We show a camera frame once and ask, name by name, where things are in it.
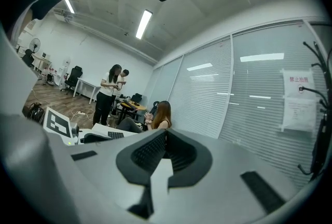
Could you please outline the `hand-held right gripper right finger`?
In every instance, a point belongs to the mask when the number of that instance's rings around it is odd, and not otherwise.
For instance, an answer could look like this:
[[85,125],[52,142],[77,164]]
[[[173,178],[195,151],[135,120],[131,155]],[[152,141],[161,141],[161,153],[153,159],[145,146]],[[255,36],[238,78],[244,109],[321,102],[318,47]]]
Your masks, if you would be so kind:
[[194,186],[171,188],[155,211],[156,223],[250,223],[267,216],[241,175],[257,172],[287,202],[298,192],[293,182],[252,152],[223,139],[175,129],[212,155],[208,173]]

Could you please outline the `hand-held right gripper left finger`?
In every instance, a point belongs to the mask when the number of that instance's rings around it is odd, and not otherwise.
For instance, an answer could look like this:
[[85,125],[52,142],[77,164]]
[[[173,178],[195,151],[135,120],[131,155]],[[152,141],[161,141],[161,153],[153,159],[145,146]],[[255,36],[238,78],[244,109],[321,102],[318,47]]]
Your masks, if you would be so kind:
[[152,171],[131,159],[140,147],[164,141],[164,130],[114,141],[65,146],[50,135],[50,153],[62,190],[57,223],[165,223],[166,206],[153,205]]

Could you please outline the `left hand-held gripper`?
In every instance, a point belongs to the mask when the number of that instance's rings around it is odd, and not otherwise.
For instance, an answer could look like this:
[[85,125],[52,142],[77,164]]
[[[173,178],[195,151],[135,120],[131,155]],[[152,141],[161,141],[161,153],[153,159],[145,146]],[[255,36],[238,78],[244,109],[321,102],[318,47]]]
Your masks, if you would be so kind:
[[[62,138],[66,145],[77,145],[79,141],[79,126],[70,122],[69,117],[48,107],[44,114],[43,128],[49,133],[55,133]],[[81,139],[81,143],[97,143],[110,141],[109,137],[87,133]]]

